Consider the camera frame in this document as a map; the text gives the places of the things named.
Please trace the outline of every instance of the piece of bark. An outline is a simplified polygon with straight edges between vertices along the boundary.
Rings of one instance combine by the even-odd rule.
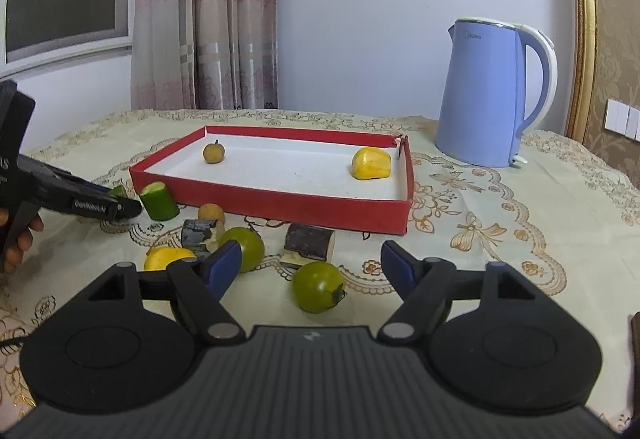
[[[187,219],[182,225],[180,245],[193,251],[199,259],[209,257],[218,249],[225,225],[217,219]]]
[[[282,263],[300,267],[309,262],[331,262],[335,232],[332,229],[291,223],[284,241]]]
[[[640,417],[640,313],[636,313],[631,318],[631,348],[634,356],[633,420],[635,421]]]

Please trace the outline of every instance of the human hand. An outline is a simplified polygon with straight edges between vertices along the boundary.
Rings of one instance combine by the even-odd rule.
[[[0,208],[0,226],[4,226],[9,221],[9,210]],[[29,224],[29,227],[33,231],[43,231],[44,223],[39,215],[33,218],[33,221]],[[27,251],[31,244],[33,244],[33,235],[27,229],[18,237],[17,242],[11,245],[6,252],[6,258],[2,265],[2,270],[5,273],[14,273],[18,264],[22,262],[22,257],[25,251]]]

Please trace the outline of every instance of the white wall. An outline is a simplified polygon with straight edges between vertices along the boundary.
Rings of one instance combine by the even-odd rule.
[[[110,112],[131,108],[131,55],[96,55],[11,77],[36,100],[22,151],[51,142]]]
[[[529,24],[553,39],[558,99],[542,128],[564,132],[572,86],[574,0],[278,0],[280,106],[437,118],[459,16]],[[541,87],[531,51],[527,107]]]

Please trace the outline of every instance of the yellow lemon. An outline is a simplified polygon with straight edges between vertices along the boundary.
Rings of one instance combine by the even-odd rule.
[[[145,271],[162,271],[180,259],[194,259],[196,256],[190,249],[183,247],[155,247],[146,256]]]
[[[365,146],[351,160],[351,173],[356,179],[380,179],[391,175],[391,156],[383,148]]]

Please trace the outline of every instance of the tablecloth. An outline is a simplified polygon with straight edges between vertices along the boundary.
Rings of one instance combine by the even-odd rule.
[[[550,132],[524,138],[521,155],[528,164],[494,170],[443,156],[433,144],[436,122],[419,116],[273,110],[118,112],[30,156],[105,186],[122,184],[133,194],[131,164],[207,124],[407,134],[415,193],[408,232],[393,238],[417,257],[444,257],[462,269],[503,260],[551,295],[602,347],[603,368],[588,406],[613,428],[625,427],[631,408],[628,321],[640,310],[640,193],[625,175]],[[169,222],[143,213],[117,224],[44,213],[46,230],[25,263],[0,280],[0,339],[42,324],[113,263],[130,260],[141,269],[149,246],[178,246],[182,221],[195,213],[182,206]],[[292,271],[280,264],[287,223],[229,214],[226,227],[232,226],[255,229],[266,245],[262,264],[240,275],[222,300],[247,330],[255,324],[364,324],[377,331],[401,303],[380,268],[388,235],[337,231],[334,263],[348,296],[333,310],[311,315],[292,301]],[[146,306],[171,316],[167,303]],[[474,307],[476,302],[455,302],[452,315]],[[17,349],[2,350],[2,360],[0,418],[7,426],[34,403]]]

